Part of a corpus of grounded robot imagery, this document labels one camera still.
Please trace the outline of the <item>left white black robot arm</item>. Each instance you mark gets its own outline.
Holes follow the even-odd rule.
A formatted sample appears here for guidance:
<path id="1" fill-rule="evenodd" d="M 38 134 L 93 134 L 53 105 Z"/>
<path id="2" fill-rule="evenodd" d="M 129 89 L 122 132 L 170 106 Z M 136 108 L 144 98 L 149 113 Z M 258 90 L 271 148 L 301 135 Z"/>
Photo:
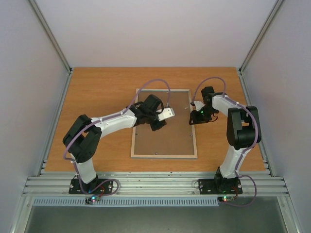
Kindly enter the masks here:
<path id="1" fill-rule="evenodd" d="M 93 193 L 100 185 L 93 156 L 102 138 L 143 124 L 157 131 L 173 116 L 173 109 L 164 106 L 162 100 L 152 94 L 145 101 L 132 103 L 114 114 L 93 118 L 81 115 L 63 138 L 66 147 L 63 158 L 74 164 L 80 187 L 86 193 Z"/>

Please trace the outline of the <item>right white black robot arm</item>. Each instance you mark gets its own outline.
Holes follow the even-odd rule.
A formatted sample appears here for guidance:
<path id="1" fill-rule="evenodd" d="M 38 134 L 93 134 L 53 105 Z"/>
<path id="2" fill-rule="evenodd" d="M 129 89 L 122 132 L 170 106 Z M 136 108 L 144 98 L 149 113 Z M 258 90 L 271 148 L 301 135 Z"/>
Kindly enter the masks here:
<path id="1" fill-rule="evenodd" d="M 199 179 L 200 194 L 242 194 L 241 165 L 249 151 L 261 141 L 258 109 L 244 106 L 228 95 L 215 92 L 213 87 L 204 87 L 202 101 L 192 101 L 195 110 L 190 113 L 190 125 L 212 122 L 215 114 L 227 117 L 226 137 L 229 148 L 223 163 L 212 179 Z"/>

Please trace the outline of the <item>right small circuit board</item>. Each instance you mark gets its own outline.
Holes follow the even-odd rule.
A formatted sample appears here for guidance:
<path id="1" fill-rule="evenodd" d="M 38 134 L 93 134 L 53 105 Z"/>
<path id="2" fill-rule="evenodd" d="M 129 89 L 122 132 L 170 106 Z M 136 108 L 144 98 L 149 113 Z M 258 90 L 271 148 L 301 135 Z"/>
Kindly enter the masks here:
<path id="1" fill-rule="evenodd" d="M 236 198 L 237 198 L 236 196 L 221 196 L 221 197 L 218 197 L 218 201 L 229 202 L 229 201 L 234 201 Z"/>

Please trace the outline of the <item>small circuit board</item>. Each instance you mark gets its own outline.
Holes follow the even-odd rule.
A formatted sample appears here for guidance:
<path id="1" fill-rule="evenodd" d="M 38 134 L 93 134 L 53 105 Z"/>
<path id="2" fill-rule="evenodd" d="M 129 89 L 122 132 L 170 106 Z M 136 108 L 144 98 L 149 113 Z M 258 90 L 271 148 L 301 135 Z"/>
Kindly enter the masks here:
<path id="1" fill-rule="evenodd" d="M 229 202 L 229 201 L 234 201 L 236 198 L 237 198 L 236 196 L 221 196 L 221 197 L 218 197 L 218 201 Z"/>
<path id="2" fill-rule="evenodd" d="M 101 198 L 97 197 L 97 196 L 85 198 L 85 204 L 94 204 L 96 202 L 99 202 L 100 200 L 101 200 Z"/>

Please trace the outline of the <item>left small circuit board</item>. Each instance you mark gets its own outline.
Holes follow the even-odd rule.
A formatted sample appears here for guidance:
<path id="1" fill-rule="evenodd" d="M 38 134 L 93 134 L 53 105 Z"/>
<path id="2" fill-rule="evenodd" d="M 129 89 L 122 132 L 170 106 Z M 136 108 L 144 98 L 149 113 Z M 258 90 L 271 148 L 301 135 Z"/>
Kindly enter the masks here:
<path id="1" fill-rule="evenodd" d="M 101 198 L 97 197 L 97 196 L 85 198 L 85 204 L 94 204 L 96 202 L 99 202 L 100 200 L 101 200 Z"/>

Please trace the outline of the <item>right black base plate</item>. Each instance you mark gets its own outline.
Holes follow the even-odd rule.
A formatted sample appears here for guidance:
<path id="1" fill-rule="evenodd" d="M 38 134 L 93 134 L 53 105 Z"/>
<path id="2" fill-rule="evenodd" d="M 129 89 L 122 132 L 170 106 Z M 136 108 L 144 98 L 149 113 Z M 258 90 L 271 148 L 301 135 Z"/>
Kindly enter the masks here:
<path id="1" fill-rule="evenodd" d="M 221 181 L 215 179 L 199 179 L 198 186 L 201 195 L 234 195 L 243 193 L 241 181 L 238 178 L 224 178 Z"/>

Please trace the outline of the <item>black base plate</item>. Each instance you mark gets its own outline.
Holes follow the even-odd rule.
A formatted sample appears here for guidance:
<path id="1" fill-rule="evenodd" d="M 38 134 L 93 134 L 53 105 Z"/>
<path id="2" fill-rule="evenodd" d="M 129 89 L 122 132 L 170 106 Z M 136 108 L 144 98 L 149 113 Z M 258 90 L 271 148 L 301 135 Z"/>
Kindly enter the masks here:
<path id="1" fill-rule="evenodd" d="M 201 195 L 234 195 L 243 193 L 241 181 L 238 178 L 224 178 L 221 181 L 215 179 L 199 179 L 198 186 Z"/>
<path id="2" fill-rule="evenodd" d="M 70 181 L 69 194 L 71 195 L 104 195 L 110 196 L 118 191 L 120 182 L 115 179 L 96 178 L 88 184 L 85 184 L 79 178 Z"/>

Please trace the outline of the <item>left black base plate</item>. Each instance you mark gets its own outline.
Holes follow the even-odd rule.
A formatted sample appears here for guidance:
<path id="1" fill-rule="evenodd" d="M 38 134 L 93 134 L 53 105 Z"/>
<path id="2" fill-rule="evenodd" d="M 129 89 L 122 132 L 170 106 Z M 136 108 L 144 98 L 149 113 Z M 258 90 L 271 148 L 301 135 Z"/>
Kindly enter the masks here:
<path id="1" fill-rule="evenodd" d="M 79 178 L 70 181 L 69 194 L 71 195 L 104 195 L 110 196 L 118 191 L 120 182 L 115 179 L 96 178 L 88 184 L 85 184 Z"/>

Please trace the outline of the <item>aluminium front rail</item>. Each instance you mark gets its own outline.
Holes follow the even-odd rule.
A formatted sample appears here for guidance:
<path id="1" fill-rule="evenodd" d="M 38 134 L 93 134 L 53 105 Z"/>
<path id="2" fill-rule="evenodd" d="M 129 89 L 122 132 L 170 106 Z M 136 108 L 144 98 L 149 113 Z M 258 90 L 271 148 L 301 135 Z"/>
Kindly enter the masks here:
<path id="1" fill-rule="evenodd" d="M 45 172 L 28 177 L 22 193 L 29 196 L 67 196 L 72 172 Z M 197 180 L 213 178 L 213 172 L 105 172 L 99 178 L 120 182 L 117 196 L 124 197 L 190 197 L 199 196 Z M 273 177 L 268 171 L 250 173 L 241 178 L 244 197 L 257 193 L 259 197 L 288 196 L 282 177 Z"/>

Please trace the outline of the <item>right aluminium corner post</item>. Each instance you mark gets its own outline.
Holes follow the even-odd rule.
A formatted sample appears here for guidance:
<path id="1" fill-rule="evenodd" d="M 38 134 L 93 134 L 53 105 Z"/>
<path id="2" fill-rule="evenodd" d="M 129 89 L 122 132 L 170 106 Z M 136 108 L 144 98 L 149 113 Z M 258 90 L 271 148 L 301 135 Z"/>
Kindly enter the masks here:
<path id="1" fill-rule="evenodd" d="M 272 9 L 270 10 L 267 18 L 265 19 L 261 29 L 259 30 L 259 33 L 255 38 L 255 41 L 253 42 L 250 50 L 248 51 L 242 65 L 238 69 L 241 75 L 243 75 L 244 71 L 246 70 L 250 60 L 252 59 L 253 55 L 255 54 L 256 50 L 258 49 L 259 45 L 261 44 L 262 40 L 267 34 L 269 28 L 271 27 L 273 21 L 275 20 L 284 2 L 285 0 L 276 0 L 274 5 L 272 6 Z"/>

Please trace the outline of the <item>aluminium corner post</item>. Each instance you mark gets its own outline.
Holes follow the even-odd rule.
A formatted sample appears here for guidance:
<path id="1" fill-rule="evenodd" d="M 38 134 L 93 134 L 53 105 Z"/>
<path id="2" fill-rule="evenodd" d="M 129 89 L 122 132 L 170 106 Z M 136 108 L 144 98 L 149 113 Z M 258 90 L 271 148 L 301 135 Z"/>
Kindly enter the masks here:
<path id="1" fill-rule="evenodd" d="M 60 58 L 61 62 L 63 63 L 63 66 L 65 67 L 66 71 L 68 73 L 71 73 L 72 68 L 70 67 L 64 53 L 62 52 L 55 36 L 53 35 L 53 32 L 51 31 L 47 20 L 45 19 L 39 5 L 37 4 L 37 2 L 35 0 L 27 0 L 27 2 L 29 3 L 30 7 L 32 8 L 34 14 L 36 15 L 39 23 L 41 24 L 44 32 L 46 33 L 48 39 L 50 40 L 52 46 L 54 47 L 58 57 Z"/>
<path id="2" fill-rule="evenodd" d="M 243 75 L 244 71 L 246 70 L 250 60 L 252 59 L 253 55 L 255 54 L 256 50 L 258 49 L 259 45 L 261 44 L 262 40 L 267 34 L 269 28 L 271 27 L 273 21 L 275 20 L 284 2 L 285 0 L 276 0 L 274 5 L 272 6 L 272 9 L 270 10 L 267 18 L 265 19 L 261 29 L 259 30 L 259 33 L 255 38 L 255 41 L 253 42 L 250 50 L 248 51 L 242 65 L 238 69 L 241 75 Z"/>

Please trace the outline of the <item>left aluminium corner post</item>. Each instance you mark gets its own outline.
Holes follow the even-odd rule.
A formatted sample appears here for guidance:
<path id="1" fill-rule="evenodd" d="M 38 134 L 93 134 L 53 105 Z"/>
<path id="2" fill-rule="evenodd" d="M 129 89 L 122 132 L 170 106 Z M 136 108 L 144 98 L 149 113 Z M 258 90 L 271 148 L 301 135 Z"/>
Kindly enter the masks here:
<path id="1" fill-rule="evenodd" d="M 70 67 L 64 53 L 62 52 L 55 36 L 53 35 L 53 32 L 51 31 L 47 20 L 45 19 L 39 5 L 37 4 L 37 2 L 35 0 L 27 0 L 27 2 L 29 3 L 30 7 L 32 8 L 34 14 L 36 15 L 39 23 L 41 24 L 44 32 L 46 33 L 48 39 L 50 40 L 52 46 L 54 47 L 58 57 L 60 58 L 61 62 L 63 63 L 63 66 L 65 67 L 66 71 L 68 73 L 71 73 L 72 68 Z"/>

